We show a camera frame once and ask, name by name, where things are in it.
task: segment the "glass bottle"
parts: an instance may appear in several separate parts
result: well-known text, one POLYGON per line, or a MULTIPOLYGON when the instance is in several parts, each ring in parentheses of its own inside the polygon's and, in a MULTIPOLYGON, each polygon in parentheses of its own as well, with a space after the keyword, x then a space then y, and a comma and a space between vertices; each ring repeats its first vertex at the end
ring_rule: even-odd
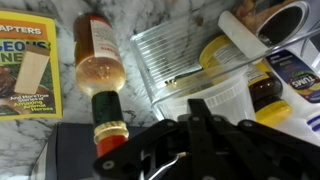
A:
POLYGON ((128 131, 118 91, 126 74, 107 18, 88 13, 74 23, 76 83, 91 97, 98 156, 124 143, 128 131))

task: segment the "plastic lid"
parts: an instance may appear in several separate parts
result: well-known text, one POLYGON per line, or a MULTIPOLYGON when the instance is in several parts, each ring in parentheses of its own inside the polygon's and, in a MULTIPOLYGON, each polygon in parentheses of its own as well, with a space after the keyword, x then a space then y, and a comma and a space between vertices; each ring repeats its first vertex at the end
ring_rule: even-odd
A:
POLYGON ((257 121, 266 126, 276 126, 287 119, 292 113, 292 108, 284 100, 271 103, 256 112, 257 121))
POLYGON ((105 155, 116 147, 127 142, 127 138, 124 136, 110 136, 102 139, 97 144, 98 157, 105 155))

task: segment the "black plastic object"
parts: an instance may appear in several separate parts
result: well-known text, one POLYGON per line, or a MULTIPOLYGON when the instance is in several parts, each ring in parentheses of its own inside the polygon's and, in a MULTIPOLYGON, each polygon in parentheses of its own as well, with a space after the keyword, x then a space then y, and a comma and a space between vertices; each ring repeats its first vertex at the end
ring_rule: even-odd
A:
POLYGON ((202 99, 188 103, 191 114, 160 121, 97 159, 96 178, 320 179, 319 147, 251 120, 234 126, 202 99))

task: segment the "box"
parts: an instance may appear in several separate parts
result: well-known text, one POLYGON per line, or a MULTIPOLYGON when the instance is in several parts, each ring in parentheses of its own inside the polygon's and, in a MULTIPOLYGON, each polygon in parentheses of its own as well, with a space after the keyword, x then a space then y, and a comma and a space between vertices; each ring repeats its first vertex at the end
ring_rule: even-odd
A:
MULTIPOLYGON (((130 137, 143 127, 128 127, 130 137)), ((31 180, 87 179, 97 158, 92 124, 59 123, 49 136, 32 172, 31 180)))

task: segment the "bottle cap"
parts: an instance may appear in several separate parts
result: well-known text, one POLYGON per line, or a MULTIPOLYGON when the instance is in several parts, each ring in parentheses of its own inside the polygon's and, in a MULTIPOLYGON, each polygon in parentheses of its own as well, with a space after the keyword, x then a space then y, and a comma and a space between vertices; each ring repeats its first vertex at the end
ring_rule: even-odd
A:
POLYGON ((127 140, 128 139, 124 136, 110 136, 100 140, 97 144, 98 157, 105 155, 125 143, 127 140))
POLYGON ((112 121, 101 124, 94 128, 94 142, 98 144, 102 139, 111 136, 128 137, 129 133, 123 121, 112 121))
POLYGON ((292 108, 284 100, 273 102, 256 112, 256 119, 266 126, 276 126, 287 119, 292 113, 292 108))

